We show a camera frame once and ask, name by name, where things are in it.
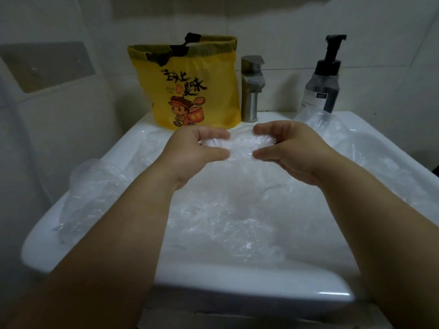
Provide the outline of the person's right hand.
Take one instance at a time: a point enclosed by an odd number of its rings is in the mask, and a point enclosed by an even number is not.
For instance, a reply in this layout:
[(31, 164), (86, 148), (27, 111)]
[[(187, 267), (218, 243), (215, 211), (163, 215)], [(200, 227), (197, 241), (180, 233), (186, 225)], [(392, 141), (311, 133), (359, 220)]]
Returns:
[(290, 176), (311, 186), (321, 186), (320, 176), (327, 164), (337, 156), (310, 126), (298, 121), (272, 121), (253, 127), (256, 135), (269, 135), (283, 144), (286, 157), (270, 161), (279, 165)]

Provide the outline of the person's left hand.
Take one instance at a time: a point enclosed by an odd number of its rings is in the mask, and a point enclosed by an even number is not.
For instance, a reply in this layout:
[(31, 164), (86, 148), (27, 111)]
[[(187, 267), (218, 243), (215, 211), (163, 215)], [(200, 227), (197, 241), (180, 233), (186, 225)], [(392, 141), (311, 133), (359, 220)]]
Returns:
[(208, 164), (195, 160), (193, 154), (195, 147), (206, 146), (202, 144), (205, 140), (229, 140), (230, 137), (230, 132), (224, 128), (210, 126), (180, 128), (171, 135), (156, 162), (172, 181), (174, 189), (179, 190)]

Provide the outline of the clear plastic film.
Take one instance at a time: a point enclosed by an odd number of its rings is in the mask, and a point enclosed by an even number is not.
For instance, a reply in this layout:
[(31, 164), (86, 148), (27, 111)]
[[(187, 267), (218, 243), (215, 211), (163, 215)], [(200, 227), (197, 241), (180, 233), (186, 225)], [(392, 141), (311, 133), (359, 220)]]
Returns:
[[(413, 169), (381, 143), (350, 130), (340, 117), (305, 112), (295, 118), (310, 126), (337, 152), (364, 167), (390, 191), (439, 225), (439, 190), (428, 190)], [(173, 196), (164, 252), (218, 256), (231, 261), (282, 263), (303, 260), (350, 266), (348, 250), (322, 192), (273, 163), (255, 160), (256, 149), (274, 144), (252, 126), (230, 130), (229, 140), (201, 144), (226, 148), (230, 157), (209, 163)], [(126, 167), (88, 160), (73, 170), (61, 210), (58, 240), (74, 246), (162, 153), (172, 131), (146, 124), (135, 136)]]

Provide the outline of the person's right forearm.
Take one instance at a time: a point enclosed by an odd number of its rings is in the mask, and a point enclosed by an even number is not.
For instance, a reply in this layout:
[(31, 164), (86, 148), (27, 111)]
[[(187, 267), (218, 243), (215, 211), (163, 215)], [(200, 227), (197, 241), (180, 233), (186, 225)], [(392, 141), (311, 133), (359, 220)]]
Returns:
[(439, 226), (338, 153), (312, 173), (366, 286), (395, 329), (439, 329)]

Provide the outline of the person's left forearm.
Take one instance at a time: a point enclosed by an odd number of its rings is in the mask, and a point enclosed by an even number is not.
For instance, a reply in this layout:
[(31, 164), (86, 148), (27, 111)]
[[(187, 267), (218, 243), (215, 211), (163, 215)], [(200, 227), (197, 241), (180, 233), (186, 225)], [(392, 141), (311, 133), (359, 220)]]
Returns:
[(69, 251), (5, 329), (137, 329), (184, 175), (158, 159)]

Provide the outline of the brushed metal faucet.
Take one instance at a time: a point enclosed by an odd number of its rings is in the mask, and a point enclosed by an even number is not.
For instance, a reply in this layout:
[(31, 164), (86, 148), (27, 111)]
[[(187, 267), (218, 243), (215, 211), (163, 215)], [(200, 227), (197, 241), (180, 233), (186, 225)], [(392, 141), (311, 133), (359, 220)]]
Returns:
[(247, 55), (241, 58), (241, 121), (257, 121), (258, 94), (262, 92), (266, 81), (261, 67), (264, 64), (261, 55)]

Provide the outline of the dark pump soap bottle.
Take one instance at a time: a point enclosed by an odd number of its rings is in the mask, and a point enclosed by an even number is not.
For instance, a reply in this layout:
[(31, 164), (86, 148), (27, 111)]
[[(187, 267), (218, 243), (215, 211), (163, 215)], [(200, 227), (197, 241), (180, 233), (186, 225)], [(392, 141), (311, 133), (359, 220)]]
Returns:
[(339, 70), (341, 61), (337, 60), (337, 53), (345, 34), (326, 36), (327, 50), (324, 59), (317, 62), (314, 73), (305, 85), (301, 108), (316, 107), (332, 113), (339, 94)]

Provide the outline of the white ceramic sink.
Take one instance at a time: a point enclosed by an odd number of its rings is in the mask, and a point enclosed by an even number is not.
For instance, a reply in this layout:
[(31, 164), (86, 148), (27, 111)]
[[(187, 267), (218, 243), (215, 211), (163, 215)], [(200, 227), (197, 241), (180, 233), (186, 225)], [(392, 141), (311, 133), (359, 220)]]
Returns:
[[(338, 111), (333, 115), (348, 128), (351, 142), (377, 149), (405, 167), (421, 190), (439, 205), (439, 177), (355, 113)], [(103, 161), (126, 167), (141, 137), (159, 128), (152, 113), (147, 113), (102, 157)], [(21, 260), (38, 273), (48, 274), (71, 249), (58, 241), (55, 231), (68, 195), (66, 192), (58, 199), (23, 243)], [(217, 248), (207, 255), (189, 257), (177, 249), (162, 250), (146, 307), (202, 314), (312, 318), (351, 303), (370, 301), (346, 247), (342, 250), (348, 252), (347, 267), (336, 264), (335, 260), (342, 260), (341, 250), (330, 256), (328, 264), (321, 265), (316, 255), (307, 255), (304, 260), (296, 260), (295, 256), (284, 264), (264, 264), (227, 260)]]

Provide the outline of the yellow printed drawstring bag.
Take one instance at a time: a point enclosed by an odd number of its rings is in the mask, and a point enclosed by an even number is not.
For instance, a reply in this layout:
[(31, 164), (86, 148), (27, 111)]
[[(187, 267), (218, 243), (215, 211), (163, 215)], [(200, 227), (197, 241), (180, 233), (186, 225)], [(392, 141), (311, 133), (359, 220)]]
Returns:
[(234, 128), (241, 122), (235, 36), (188, 33), (180, 45), (129, 45), (156, 123)]

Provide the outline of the grey wall mounting plate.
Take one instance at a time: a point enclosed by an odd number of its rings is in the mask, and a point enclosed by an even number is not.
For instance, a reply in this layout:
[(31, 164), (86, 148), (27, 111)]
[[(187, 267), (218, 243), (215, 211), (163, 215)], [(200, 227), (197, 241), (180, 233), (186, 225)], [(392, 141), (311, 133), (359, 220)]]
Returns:
[(2, 44), (0, 58), (24, 93), (96, 74), (83, 42)]

